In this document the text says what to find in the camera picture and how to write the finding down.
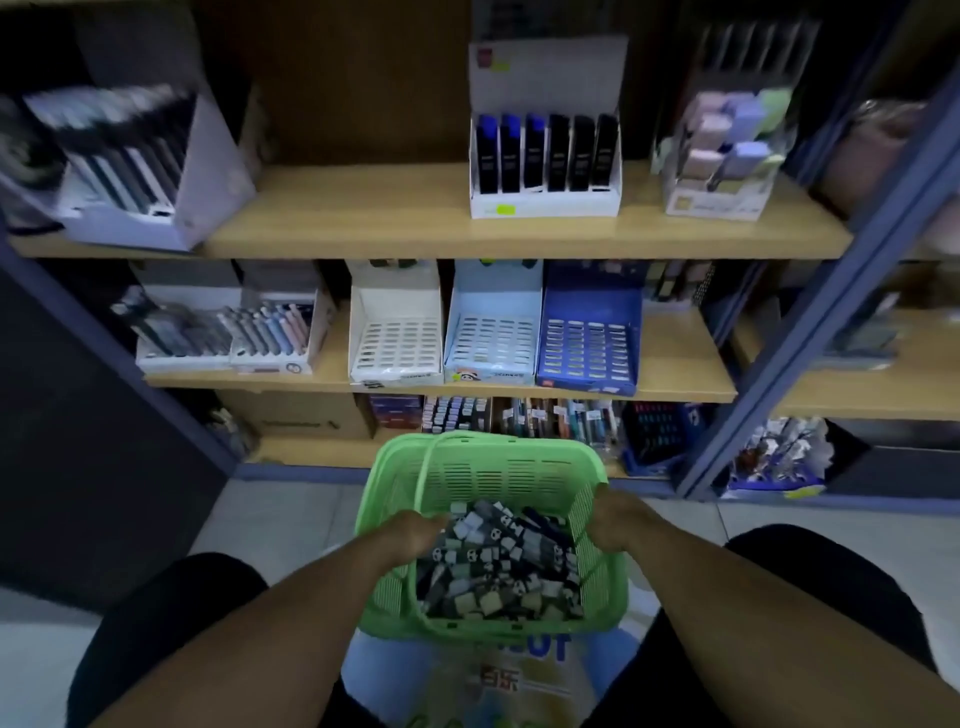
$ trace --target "blue pen box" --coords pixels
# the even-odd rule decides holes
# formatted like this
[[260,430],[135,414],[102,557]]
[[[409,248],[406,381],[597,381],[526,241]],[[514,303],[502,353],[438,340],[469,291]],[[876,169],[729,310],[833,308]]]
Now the blue pen box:
[[630,477],[667,475],[706,429],[699,404],[627,402],[621,459]]
[[554,260],[547,267],[537,384],[632,396],[645,263]]
[[542,260],[457,260],[444,379],[533,384]]

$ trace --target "display rack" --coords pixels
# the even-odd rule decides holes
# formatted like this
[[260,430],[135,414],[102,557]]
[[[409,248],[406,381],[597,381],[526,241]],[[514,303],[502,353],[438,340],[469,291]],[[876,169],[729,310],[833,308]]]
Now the display rack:
[[[784,417],[870,420],[960,420],[960,323],[944,311],[896,310],[904,334],[897,360],[879,371],[821,369],[800,377],[774,410]],[[741,366],[749,366],[762,341],[749,316],[731,336]]]
[[[349,308],[334,319],[324,346],[312,363],[311,375],[237,374],[235,372],[175,372],[147,375],[155,387],[187,389],[246,389],[253,392],[349,392],[347,376]],[[664,311],[644,318],[640,376],[633,400],[729,402],[736,389],[696,310]],[[607,397],[538,386],[483,382],[448,382],[434,386],[386,387],[383,394],[474,395],[476,397]]]
[[[624,162],[617,217],[471,220],[466,163],[269,167],[257,196],[192,255],[212,258],[804,258],[839,257],[851,235],[781,176],[756,223],[663,214],[649,162]],[[12,238],[26,257],[166,257]]]

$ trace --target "pen refill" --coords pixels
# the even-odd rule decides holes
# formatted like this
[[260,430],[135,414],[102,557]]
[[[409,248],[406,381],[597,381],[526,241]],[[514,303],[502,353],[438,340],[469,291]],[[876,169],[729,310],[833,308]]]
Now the pen refill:
[[500,125],[500,184],[504,192],[520,191],[520,117],[511,113]]
[[527,114],[526,149],[523,153],[523,186],[543,186],[543,117]]
[[570,153],[570,120],[562,114],[550,114],[550,165],[547,192],[566,189],[566,159]]
[[595,187],[609,187],[610,175],[613,170],[613,153],[616,151],[616,141],[619,136],[619,127],[616,117],[608,113],[600,114],[597,119],[597,145],[593,155],[593,179]]
[[480,170],[480,194],[496,194],[499,184],[496,172],[496,119],[480,115],[477,124],[477,167]]
[[573,160],[570,163],[570,191],[586,192],[590,187],[593,166],[593,119],[573,118]]

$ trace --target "tiled floor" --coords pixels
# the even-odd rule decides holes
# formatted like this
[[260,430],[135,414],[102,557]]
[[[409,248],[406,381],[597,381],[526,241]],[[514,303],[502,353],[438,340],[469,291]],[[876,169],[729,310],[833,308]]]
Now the tiled floor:
[[[349,539],[361,495],[359,486],[234,481],[193,551],[231,554],[276,583]],[[670,521],[717,544],[765,523],[788,522],[866,556],[893,575],[924,613],[941,673],[960,689],[960,519],[651,502]],[[631,580],[649,589],[636,565]],[[62,726],[70,677],[96,623],[85,613],[0,590],[0,728]]]

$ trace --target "wooden wall panel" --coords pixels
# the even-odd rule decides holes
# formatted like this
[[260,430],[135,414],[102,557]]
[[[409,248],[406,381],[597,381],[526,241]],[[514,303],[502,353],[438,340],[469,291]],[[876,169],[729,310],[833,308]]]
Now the wooden wall panel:
[[262,86],[282,161],[466,155],[468,3],[201,0],[196,15]]

